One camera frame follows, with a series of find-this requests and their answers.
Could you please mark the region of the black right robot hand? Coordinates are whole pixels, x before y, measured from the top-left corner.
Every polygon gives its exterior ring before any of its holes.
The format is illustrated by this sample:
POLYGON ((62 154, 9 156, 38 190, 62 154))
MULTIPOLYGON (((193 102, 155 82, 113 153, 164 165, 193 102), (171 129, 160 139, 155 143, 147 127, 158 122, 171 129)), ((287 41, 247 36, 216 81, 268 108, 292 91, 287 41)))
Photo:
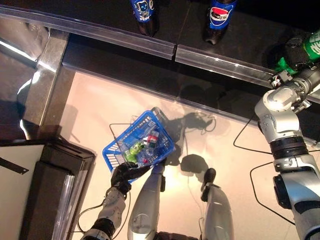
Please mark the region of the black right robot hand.
POLYGON ((288 40, 284 48, 284 60, 294 72, 318 62, 320 60, 320 32, 297 35, 288 40))

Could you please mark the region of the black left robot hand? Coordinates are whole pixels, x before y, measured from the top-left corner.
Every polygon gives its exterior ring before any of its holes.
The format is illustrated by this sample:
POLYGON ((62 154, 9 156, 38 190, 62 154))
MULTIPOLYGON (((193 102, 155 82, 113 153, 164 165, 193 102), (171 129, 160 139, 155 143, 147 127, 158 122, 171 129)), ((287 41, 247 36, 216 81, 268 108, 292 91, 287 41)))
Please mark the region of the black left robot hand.
POLYGON ((111 187, 116 188, 122 193, 123 197, 127 198, 127 193, 131 190, 129 181, 143 176, 150 170, 150 166, 138 166, 134 162, 124 162, 117 166, 111 177, 111 187))

